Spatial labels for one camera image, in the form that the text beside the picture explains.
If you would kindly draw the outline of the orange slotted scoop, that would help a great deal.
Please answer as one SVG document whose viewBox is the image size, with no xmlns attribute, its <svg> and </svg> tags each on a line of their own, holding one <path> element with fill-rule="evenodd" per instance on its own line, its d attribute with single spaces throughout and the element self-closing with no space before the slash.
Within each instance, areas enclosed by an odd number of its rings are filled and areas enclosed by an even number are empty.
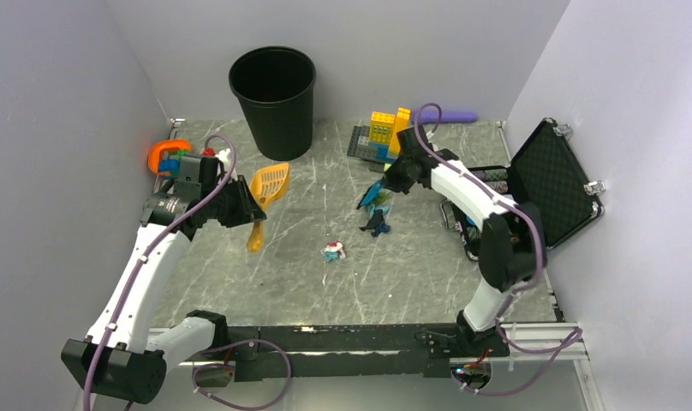
<svg viewBox="0 0 692 411">
<path fill-rule="evenodd" d="M 290 180 L 290 164 L 280 163 L 260 168 L 255 171 L 249 190 L 261 211 L 267 211 L 271 203 L 280 200 L 286 193 Z M 246 247 L 251 253 L 263 247 L 263 222 L 255 221 Z"/>
</svg>

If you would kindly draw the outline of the blue hand brush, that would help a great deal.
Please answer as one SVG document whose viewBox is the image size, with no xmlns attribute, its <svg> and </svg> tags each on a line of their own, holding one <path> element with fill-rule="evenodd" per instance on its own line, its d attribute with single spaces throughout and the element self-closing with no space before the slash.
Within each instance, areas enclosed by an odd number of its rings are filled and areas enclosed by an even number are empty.
<svg viewBox="0 0 692 411">
<path fill-rule="evenodd" d="M 383 187 L 384 182 L 382 180 L 377 180 L 373 183 L 357 203 L 356 209 L 359 210 L 362 207 L 367 207 L 369 204 L 372 204 Z"/>
</svg>

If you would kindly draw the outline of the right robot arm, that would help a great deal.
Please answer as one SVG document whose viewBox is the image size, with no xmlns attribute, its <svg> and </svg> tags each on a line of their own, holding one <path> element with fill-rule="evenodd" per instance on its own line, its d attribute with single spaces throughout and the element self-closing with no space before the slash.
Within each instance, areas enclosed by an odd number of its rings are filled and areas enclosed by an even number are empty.
<svg viewBox="0 0 692 411">
<path fill-rule="evenodd" d="M 540 280 L 546 247 L 540 213 L 489 188 L 457 155 L 435 151 L 421 126 L 398 132 L 401 153 L 385 172 L 385 188 L 407 193 L 419 183 L 441 194 L 471 220 L 480 233 L 481 280 L 463 308 L 466 325 L 455 334 L 456 347 L 477 355 L 489 341 L 487 329 L 503 316 L 515 296 Z"/>
</svg>

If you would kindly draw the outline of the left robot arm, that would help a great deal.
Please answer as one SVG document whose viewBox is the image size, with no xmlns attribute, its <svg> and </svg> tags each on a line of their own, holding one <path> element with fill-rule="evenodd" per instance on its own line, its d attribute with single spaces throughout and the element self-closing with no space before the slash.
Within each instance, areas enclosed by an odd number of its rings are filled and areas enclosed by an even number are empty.
<svg viewBox="0 0 692 411">
<path fill-rule="evenodd" d="M 230 149 L 214 156 L 186 154 L 178 175 L 144 204 L 134 249 L 104 311 L 82 340 L 69 339 L 61 359 L 85 394 L 148 404 L 168 372 L 201 353 L 222 357 L 230 344 L 227 319 L 204 310 L 189 313 L 157 337 L 155 309 L 170 275 L 205 223 L 232 228 L 262 221 L 265 213 Z"/>
</svg>

